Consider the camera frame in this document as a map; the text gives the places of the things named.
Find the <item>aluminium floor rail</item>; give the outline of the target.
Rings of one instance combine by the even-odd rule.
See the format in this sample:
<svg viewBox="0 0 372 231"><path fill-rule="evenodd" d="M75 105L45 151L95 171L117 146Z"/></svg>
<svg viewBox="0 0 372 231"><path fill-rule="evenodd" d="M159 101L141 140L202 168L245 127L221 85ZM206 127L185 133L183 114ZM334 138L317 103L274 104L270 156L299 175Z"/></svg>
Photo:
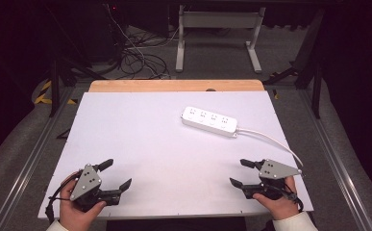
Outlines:
<svg viewBox="0 0 372 231"><path fill-rule="evenodd" d="M304 90L298 90L302 102L305 104L315 130L324 150L326 159L334 173L337 184L345 198L359 231L372 231L372 219L369 216L356 187L331 144L328 134L321 120L315 116L311 107L310 97Z"/></svg>
<svg viewBox="0 0 372 231"><path fill-rule="evenodd" d="M43 130L40 132L37 142L33 147L30 155L24 164L21 171L18 173L15 181L12 185L12 189L7 195L7 198L0 209L0 231L3 231L5 226L7 225L17 203L19 202L22 194L24 193L25 189L27 188L29 181L37 167L37 164L43 154L43 150L48 143L49 136L57 123L61 111L63 110L64 106L67 104L68 99L70 98L71 94L73 93L73 87L65 87L61 94L61 99L59 100L59 107L55 110L54 113L51 114L47 118L45 126Z"/></svg>

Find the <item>wooden table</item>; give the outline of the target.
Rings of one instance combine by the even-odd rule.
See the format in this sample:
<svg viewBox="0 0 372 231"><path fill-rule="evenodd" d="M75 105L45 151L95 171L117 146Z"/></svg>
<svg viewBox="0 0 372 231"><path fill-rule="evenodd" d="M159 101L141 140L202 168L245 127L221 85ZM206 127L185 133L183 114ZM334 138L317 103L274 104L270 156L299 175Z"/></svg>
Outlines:
<svg viewBox="0 0 372 231"><path fill-rule="evenodd" d="M89 92L261 91L260 80L97 80Z"/></svg>

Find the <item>person's left hand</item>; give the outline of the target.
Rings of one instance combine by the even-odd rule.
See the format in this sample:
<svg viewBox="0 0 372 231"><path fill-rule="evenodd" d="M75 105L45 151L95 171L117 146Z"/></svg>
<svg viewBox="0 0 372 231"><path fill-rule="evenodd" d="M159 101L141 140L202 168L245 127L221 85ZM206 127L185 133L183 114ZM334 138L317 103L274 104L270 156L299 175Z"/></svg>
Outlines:
<svg viewBox="0 0 372 231"><path fill-rule="evenodd" d="M88 231L91 224L106 207L106 202L100 201L87 212L83 212L69 200L75 185L76 182L72 175L65 178L62 182L60 192L62 199L60 202L60 224L68 231Z"/></svg>

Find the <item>white power strip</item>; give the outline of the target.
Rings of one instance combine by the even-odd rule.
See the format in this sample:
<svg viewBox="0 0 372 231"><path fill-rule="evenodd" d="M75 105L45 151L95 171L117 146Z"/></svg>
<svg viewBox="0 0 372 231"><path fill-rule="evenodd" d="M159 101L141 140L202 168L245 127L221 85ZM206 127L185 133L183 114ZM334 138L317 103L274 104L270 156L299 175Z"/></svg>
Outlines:
<svg viewBox="0 0 372 231"><path fill-rule="evenodd" d="M236 137L237 120L194 107L186 107L181 114L182 123L225 137Z"/></svg>

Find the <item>black metal stand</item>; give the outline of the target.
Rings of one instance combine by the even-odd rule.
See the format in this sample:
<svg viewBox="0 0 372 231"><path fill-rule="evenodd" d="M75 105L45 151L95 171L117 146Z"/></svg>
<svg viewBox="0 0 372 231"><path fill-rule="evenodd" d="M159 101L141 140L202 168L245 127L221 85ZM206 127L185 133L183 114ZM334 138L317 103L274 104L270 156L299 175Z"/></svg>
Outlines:
<svg viewBox="0 0 372 231"><path fill-rule="evenodd" d="M322 82L322 70L319 60L314 50L316 44L318 32L322 24L324 10L319 9L305 35L303 43L299 48L298 54L295 60L291 63L291 67L281 73L273 73L269 79L263 81L264 85L273 85L289 75L297 74L297 79L294 86L298 90L304 90L310 82L313 82L312 87L312 98L311 98L311 109L316 118L320 118L319 104L321 94L321 82Z"/></svg>

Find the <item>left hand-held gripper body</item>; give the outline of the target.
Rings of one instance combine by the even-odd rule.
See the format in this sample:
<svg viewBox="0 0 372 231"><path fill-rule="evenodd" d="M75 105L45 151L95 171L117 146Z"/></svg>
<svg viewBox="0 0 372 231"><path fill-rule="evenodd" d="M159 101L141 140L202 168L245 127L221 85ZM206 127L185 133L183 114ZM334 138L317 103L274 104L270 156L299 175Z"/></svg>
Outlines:
<svg viewBox="0 0 372 231"><path fill-rule="evenodd" d="M121 193L118 190L102 191L102 179L95 171L94 166L88 164L81 171L81 175L70 195L70 200L83 212L87 212L100 201L108 206L118 205Z"/></svg>

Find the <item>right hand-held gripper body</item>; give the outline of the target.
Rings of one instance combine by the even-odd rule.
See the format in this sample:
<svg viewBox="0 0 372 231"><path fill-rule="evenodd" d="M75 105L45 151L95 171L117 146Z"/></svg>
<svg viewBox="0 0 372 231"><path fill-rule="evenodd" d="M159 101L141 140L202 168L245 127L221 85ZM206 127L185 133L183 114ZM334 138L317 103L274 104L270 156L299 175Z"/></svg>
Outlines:
<svg viewBox="0 0 372 231"><path fill-rule="evenodd" d="M242 190L247 199L252 199L254 193L260 193L272 200L285 197L288 200L297 200L296 192L289 188L285 179L302 173L302 170L285 164L265 159L259 171L260 183L257 185L244 185Z"/></svg>

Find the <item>black tripod stand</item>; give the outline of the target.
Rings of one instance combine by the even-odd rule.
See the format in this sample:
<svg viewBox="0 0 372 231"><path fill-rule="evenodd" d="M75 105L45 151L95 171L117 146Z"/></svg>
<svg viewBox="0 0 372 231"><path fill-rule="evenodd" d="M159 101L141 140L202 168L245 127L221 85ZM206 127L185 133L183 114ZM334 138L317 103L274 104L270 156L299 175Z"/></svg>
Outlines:
<svg viewBox="0 0 372 231"><path fill-rule="evenodd" d="M64 26L65 21L69 21L67 6L43 2L41 9L43 10L41 33L46 44L47 56L51 61L52 109L50 116L54 116L61 106L60 81L67 87L74 87L77 83L73 68L95 80L101 80L102 76L89 69L90 63L83 45L77 38L74 38L74 35L78 34L77 29Z"/></svg>

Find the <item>yellow black hazard tape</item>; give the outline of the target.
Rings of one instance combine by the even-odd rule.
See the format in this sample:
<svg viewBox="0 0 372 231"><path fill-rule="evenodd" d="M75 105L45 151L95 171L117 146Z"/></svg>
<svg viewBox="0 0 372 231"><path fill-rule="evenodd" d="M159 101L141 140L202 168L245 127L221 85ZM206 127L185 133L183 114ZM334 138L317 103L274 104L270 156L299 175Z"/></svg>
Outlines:
<svg viewBox="0 0 372 231"><path fill-rule="evenodd" d="M46 98L46 96L45 96L47 91L49 91L49 89L51 87L51 84L52 84L52 82L49 79L45 82L45 84L42 86L42 88L41 88L41 90L40 90L40 92L39 92L39 94L38 94L38 96L35 100L35 104L40 104L40 103L42 103L42 104L52 104L52 99L51 98ZM76 105L76 104L78 104L78 99L71 98L67 101L67 104L68 105Z"/></svg>

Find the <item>white metal table frame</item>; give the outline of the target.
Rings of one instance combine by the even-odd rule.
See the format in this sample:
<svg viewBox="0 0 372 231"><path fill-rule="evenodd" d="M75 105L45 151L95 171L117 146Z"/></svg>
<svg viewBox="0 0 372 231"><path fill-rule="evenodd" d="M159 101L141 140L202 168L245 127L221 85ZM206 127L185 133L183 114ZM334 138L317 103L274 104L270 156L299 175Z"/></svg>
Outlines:
<svg viewBox="0 0 372 231"><path fill-rule="evenodd" d="M175 70L184 70L185 47L184 28L230 28L230 29L253 29L252 38L245 42L252 67L256 73L261 73L260 61L256 53L256 43L259 37L262 21L266 8L259 8L252 13L231 12L194 12L186 11L185 5L179 7L178 45Z"/></svg>

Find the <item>person's right hand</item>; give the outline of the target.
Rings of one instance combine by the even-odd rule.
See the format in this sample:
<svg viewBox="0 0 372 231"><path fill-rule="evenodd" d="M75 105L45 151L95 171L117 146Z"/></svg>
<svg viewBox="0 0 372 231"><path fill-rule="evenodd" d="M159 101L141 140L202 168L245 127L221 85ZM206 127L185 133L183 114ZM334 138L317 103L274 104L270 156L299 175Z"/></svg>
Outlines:
<svg viewBox="0 0 372 231"><path fill-rule="evenodd" d="M268 209L272 218L275 220L291 218L299 214L298 205L285 197L272 200L260 193L254 193L253 198Z"/></svg>

